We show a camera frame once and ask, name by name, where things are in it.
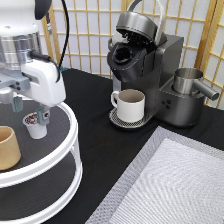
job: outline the coffee maker lid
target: coffee maker lid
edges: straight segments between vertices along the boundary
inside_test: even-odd
[[[160,0],[156,0],[159,4],[161,14],[158,27],[147,16],[133,12],[136,5],[141,1],[142,0],[133,1],[129,6],[128,11],[121,13],[116,29],[121,34],[133,32],[144,36],[149,41],[155,42],[155,45],[158,46],[167,40],[166,35],[163,33],[166,20],[164,8],[160,3]]]

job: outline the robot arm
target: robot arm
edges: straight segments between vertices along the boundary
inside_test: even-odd
[[[39,102],[41,108],[37,111],[42,113],[66,98],[57,67],[52,62],[32,57],[32,52],[41,55],[36,19],[45,16],[51,2],[7,0],[0,3],[0,102],[12,103],[15,112],[23,107],[22,100],[14,98],[13,92]]]

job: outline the coffee mug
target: coffee mug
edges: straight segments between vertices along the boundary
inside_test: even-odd
[[[114,91],[111,103],[117,108],[118,118],[124,122],[134,123],[144,117],[145,95],[138,90]]]

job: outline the coffee machine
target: coffee machine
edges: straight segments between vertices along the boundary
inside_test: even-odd
[[[178,127],[193,126],[200,119],[205,97],[216,100],[219,94],[201,82],[203,75],[197,80],[201,88],[192,84],[189,94],[173,88],[184,38],[163,33],[166,18],[159,0],[158,26],[147,16],[133,12],[139,2],[133,1],[128,11],[121,13],[117,33],[108,42],[107,62],[113,72],[114,90],[120,85],[120,90],[135,89],[145,94],[145,117],[136,124],[127,124],[116,117],[115,108],[110,119],[125,129],[142,127],[152,117]],[[189,77],[185,72],[182,79]]]

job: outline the black wire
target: black wire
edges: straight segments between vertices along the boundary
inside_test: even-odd
[[[58,71],[58,77],[57,77],[56,83],[60,80],[60,78],[61,78],[60,69],[59,69],[57,63],[54,60],[52,60],[49,55],[43,55],[43,54],[41,54],[41,53],[39,53],[37,51],[31,51],[30,52],[30,57],[32,59],[53,63],[55,65],[57,71]]]
[[[57,71],[58,71],[58,78],[56,80],[56,83],[57,83],[61,78],[60,68],[58,67],[57,63],[54,60],[50,59],[50,62],[52,62],[55,65],[55,67],[57,68]]]
[[[66,28],[65,44],[64,44],[64,48],[63,48],[63,51],[62,51],[62,54],[61,54],[61,60],[60,60],[60,63],[59,63],[59,69],[61,68],[62,61],[63,61],[64,56],[65,56],[65,51],[66,51],[66,47],[67,47],[67,44],[68,44],[68,38],[69,38],[69,30],[70,30],[67,6],[65,4],[65,0],[61,0],[61,2],[62,2],[62,5],[63,5],[63,8],[64,8],[64,11],[65,11],[67,28]]]

